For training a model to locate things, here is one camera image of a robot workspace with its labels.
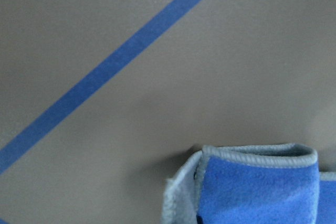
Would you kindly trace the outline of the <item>blue grey towel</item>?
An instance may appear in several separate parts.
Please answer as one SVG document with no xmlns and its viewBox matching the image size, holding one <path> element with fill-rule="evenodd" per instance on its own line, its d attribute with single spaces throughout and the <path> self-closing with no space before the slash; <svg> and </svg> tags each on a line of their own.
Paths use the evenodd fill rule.
<svg viewBox="0 0 336 224">
<path fill-rule="evenodd" d="M 302 144 L 204 146 L 168 181 L 161 223 L 335 223 L 335 173 Z"/>
</svg>

